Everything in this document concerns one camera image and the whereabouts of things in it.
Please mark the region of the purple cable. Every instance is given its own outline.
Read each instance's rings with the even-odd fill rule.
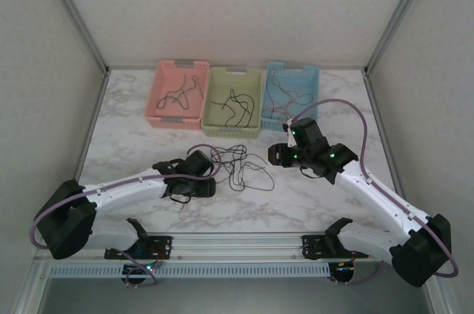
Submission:
[[[201,180],[201,179],[209,179],[209,178],[212,178],[214,177],[215,175],[217,175],[217,173],[219,172],[219,170],[221,169],[221,163],[222,163],[222,159],[221,159],[221,155],[219,154],[218,150],[212,146],[212,145],[209,145],[209,144],[198,144],[198,145],[194,145],[193,147],[191,147],[188,151],[187,151],[187,154],[189,155],[189,153],[198,148],[198,147],[209,147],[212,151],[216,152],[217,154],[217,158],[218,158],[218,165],[217,165],[217,168],[214,170],[213,173],[211,173],[210,175],[208,176],[205,176],[205,177],[197,177],[197,176],[191,176],[191,175],[156,175],[156,176],[144,176],[142,177],[142,181],[146,181],[146,180],[150,180],[150,179],[160,179],[160,178],[190,178],[190,179],[196,179],[196,180]],[[108,186],[105,186],[105,187],[102,187],[100,188],[100,190],[102,192],[106,192],[108,190],[111,190],[113,188],[117,188],[117,187],[121,187],[121,186],[124,186],[126,184],[132,184],[132,183],[136,183],[136,182],[140,182],[140,178],[132,178],[132,179],[128,179],[128,180],[125,180],[125,181],[120,181],[120,182],[117,182],[117,183],[113,183],[113,184],[109,184]],[[74,196],[71,196],[69,198],[66,198],[62,201],[59,201],[58,203],[54,204],[53,206],[47,208],[43,213],[41,213],[39,216],[37,216],[35,218],[35,220],[33,221],[33,223],[31,224],[31,228],[30,228],[30,241],[31,243],[39,248],[39,249],[43,249],[43,250],[46,250],[47,249],[47,246],[46,245],[42,245],[40,243],[37,242],[37,240],[35,239],[35,229],[37,228],[38,224],[41,223],[41,221],[46,218],[49,214],[51,214],[52,212],[54,212],[56,209],[62,207],[63,205],[65,204],[68,204],[72,201],[75,201],[77,199],[80,199],[80,198],[84,198],[84,197],[87,197],[87,196],[90,196],[92,194],[96,194],[97,193],[97,189],[94,189],[94,190],[88,190],[87,192],[83,192],[83,193],[79,193],[79,194],[76,194]]]
[[[125,284],[127,285],[127,287],[130,285],[130,282],[128,281],[130,275],[138,269],[140,269],[143,272],[145,272],[146,274],[150,275],[150,277],[153,280],[153,283],[135,284],[135,286],[134,286],[135,288],[151,287],[151,286],[155,286],[159,283],[158,279],[153,274],[153,272],[151,270],[147,269],[146,266],[143,266],[142,264],[138,263],[137,260],[135,260],[132,256],[130,256],[125,251],[121,251],[121,250],[118,250],[118,249],[114,249],[114,250],[117,251],[118,253],[120,253],[122,256],[126,257],[127,259],[131,260],[133,262],[133,264],[136,265],[136,267],[129,270],[127,272],[127,275],[125,276]]]
[[[298,120],[300,116],[304,115],[306,112],[313,109],[314,107],[321,104],[330,103],[333,101],[348,105],[349,107],[353,108],[357,112],[357,114],[361,117],[362,124],[364,125],[364,135],[362,137],[360,164],[361,164],[361,170],[362,170],[362,173],[364,174],[364,177],[366,179],[369,179],[370,176],[367,173],[367,170],[365,169],[365,163],[364,163],[365,148],[367,146],[367,133],[368,133],[367,121],[365,120],[364,114],[362,114],[362,112],[354,104],[344,99],[338,99],[338,98],[331,98],[331,99],[325,99],[323,101],[318,101],[317,103],[311,104],[308,108],[306,108],[301,113],[299,113],[295,118],[293,118],[292,122]],[[388,192],[386,192],[376,182],[372,180],[370,184],[373,185],[374,188],[376,188],[380,193],[386,196],[389,200],[391,200],[391,202],[394,203],[394,205],[396,205],[397,207],[399,207],[405,214],[408,214],[408,215],[410,214],[410,210],[408,208],[406,208],[402,203],[400,203],[395,198],[393,198]],[[451,252],[447,249],[446,245],[443,244],[443,241],[441,241],[441,239],[430,229],[430,227],[428,227],[418,216],[414,216],[413,220],[416,221],[423,229],[425,229],[427,233],[430,234],[431,237],[433,237],[433,240],[438,244],[438,246],[441,248],[441,250],[446,255],[446,257],[448,257],[448,259],[451,262],[451,265],[453,266],[453,271],[451,273],[438,273],[437,272],[435,273],[435,275],[438,277],[444,277],[444,278],[456,277],[459,274],[459,267],[456,260],[454,259],[453,254],[451,254]]]
[[[333,282],[336,286],[337,286],[338,283],[343,283],[346,286],[356,286],[357,284],[364,284],[364,283],[367,283],[368,281],[372,281],[375,277],[380,275],[380,272],[382,272],[382,269],[384,268],[384,265],[385,265],[385,262],[381,261],[380,265],[378,266],[378,269],[372,275],[370,275],[366,278],[363,278],[363,279],[359,279],[357,281],[339,282],[338,280],[336,280],[334,278],[330,278],[330,281]]]

